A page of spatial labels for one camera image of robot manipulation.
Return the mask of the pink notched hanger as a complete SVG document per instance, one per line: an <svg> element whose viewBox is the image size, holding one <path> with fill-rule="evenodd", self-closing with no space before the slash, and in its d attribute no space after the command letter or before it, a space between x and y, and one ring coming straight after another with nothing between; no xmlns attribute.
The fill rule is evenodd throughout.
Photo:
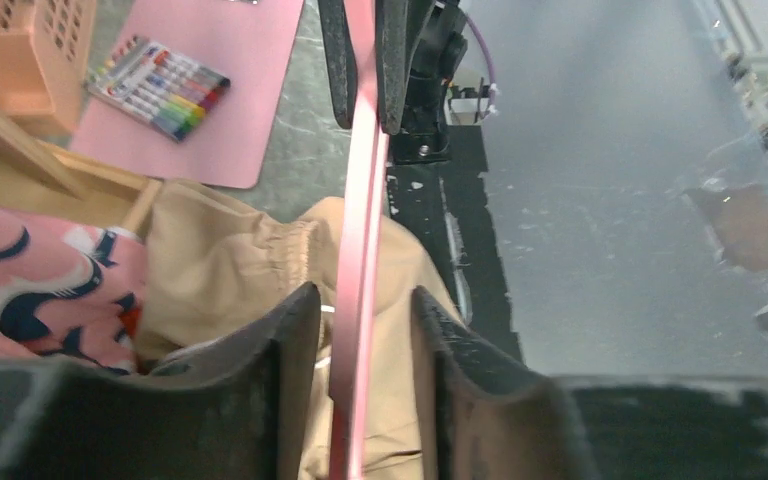
<svg viewBox="0 0 768 480"><path fill-rule="evenodd" d="M378 113L376 4L348 1L358 86L338 256L329 395L333 401L329 476L364 476L364 438L384 172L389 137Z"/></svg>

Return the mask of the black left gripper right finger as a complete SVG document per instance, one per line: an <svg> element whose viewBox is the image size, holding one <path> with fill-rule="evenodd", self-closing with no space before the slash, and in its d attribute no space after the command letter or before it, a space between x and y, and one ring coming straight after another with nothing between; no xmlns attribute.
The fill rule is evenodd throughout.
<svg viewBox="0 0 768 480"><path fill-rule="evenodd" d="M768 479L768 381L546 376L411 298L428 479Z"/></svg>

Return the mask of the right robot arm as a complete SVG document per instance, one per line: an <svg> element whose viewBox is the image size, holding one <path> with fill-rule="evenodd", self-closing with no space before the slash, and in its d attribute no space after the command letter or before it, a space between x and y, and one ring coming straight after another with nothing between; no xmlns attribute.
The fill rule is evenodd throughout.
<svg viewBox="0 0 768 480"><path fill-rule="evenodd" d="M447 161L448 83L467 51L457 1L374 1L378 106L395 164ZM337 124L350 129L357 67L343 1L320 1L319 18Z"/></svg>

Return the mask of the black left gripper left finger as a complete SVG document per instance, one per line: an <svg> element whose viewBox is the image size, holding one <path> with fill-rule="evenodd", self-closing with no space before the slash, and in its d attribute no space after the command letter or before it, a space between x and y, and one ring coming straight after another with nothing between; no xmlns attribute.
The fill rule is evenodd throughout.
<svg viewBox="0 0 768 480"><path fill-rule="evenodd" d="M0 360L0 479L293 479L320 327L304 284L146 376Z"/></svg>

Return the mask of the beige drawstring shorts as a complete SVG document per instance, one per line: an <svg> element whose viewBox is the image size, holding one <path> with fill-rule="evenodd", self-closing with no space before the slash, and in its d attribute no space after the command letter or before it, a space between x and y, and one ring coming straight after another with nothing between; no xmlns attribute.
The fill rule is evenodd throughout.
<svg viewBox="0 0 768 480"><path fill-rule="evenodd" d="M227 335L307 282L334 307L343 211L341 198L328 197L283 223L206 186L167 183L154 202L147 236L138 358L156 364L176 350ZM368 479L425 475L410 326L418 287L444 312L457 314L419 240L383 218L363 462Z"/></svg>

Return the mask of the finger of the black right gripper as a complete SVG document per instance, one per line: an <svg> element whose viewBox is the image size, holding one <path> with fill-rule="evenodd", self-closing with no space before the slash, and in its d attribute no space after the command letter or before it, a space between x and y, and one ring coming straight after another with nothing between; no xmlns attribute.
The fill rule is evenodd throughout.
<svg viewBox="0 0 768 480"><path fill-rule="evenodd" d="M423 1L375 2L378 111L381 128L388 135L401 128L410 69L423 28Z"/></svg>
<svg viewBox="0 0 768 480"><path fill-rule="evenodd" d="M343 0L318 0L326 68L336 123L352 128L357 95L357 66Z"/></svg>

